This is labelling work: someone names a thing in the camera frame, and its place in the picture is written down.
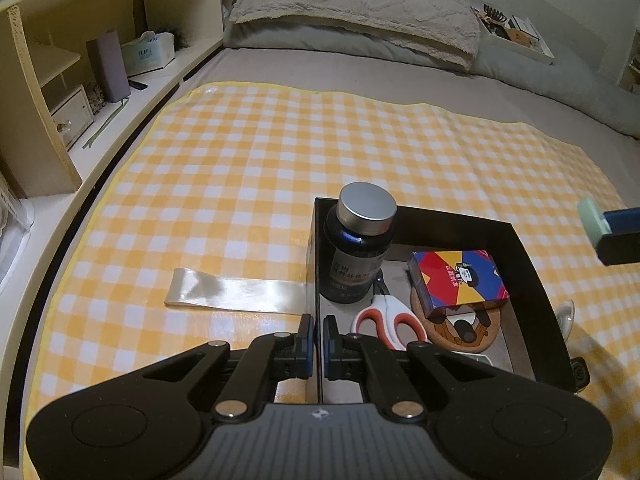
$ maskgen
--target scissors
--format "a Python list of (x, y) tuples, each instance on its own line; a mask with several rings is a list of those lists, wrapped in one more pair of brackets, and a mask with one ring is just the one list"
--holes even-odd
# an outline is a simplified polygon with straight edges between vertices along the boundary
[(408, 325), (418, 336), (418, 341), (427, 341), (427, 333), (420, 320), (411, 310), (392, 296), (382, 276), (382, 270), (373, 282), (373, 300), (371, 305), (363, 308), (351, 323), (351, 332), (358, 332), (365, 319), (376, 324), (376, 333), (387, 348), (391, 350), (406, 350), (398, 337), (398, 325)]

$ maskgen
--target screw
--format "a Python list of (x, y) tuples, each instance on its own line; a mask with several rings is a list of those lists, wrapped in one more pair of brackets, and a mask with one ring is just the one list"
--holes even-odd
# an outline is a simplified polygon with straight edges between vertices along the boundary
[(228, 416), (229, 418), (240, 416), (245, 413), (246, 410), (247, 406), (242, 400), (223, 400), (216, 404), (216, 412), (219, 415)]
[(402, 418), (415, 418), (424, 411), (423, 406), (419, 402), (413, 400), (400, 400), (396, 402), (391, 411)]

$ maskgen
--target cork coaster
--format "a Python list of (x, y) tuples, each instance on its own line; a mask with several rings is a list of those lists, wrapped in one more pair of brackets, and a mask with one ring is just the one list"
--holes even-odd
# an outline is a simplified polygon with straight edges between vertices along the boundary
[(456, 352), (478, 354), (495, 341), (500, 330), (500, 309), (492, 308), (476, 312), (472, 324), (464, 319), (450, 322), (446, 316), (424, 316), (418, 293), (411, 289), (411, 310), (420, 320), (432, 343)]

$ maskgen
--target small drawer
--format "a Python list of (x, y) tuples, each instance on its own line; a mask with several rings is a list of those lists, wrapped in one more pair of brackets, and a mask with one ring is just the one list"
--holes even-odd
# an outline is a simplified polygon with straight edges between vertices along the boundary
[(53, 109), (51, 117), (65, 147), (69, 149), (76, 139), (94, 123), (94, 114), (91, 112), (91, 106), (82, 85), (76, 87)]

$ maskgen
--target silver bottle cap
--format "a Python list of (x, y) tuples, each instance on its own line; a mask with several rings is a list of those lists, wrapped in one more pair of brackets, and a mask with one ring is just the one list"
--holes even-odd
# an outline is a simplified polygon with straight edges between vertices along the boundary
[(352, 182), (340, 191), (336, 215), (348, 230), (375, 236), (389, 229), (397, 208), (386, 189), (369, 182)]

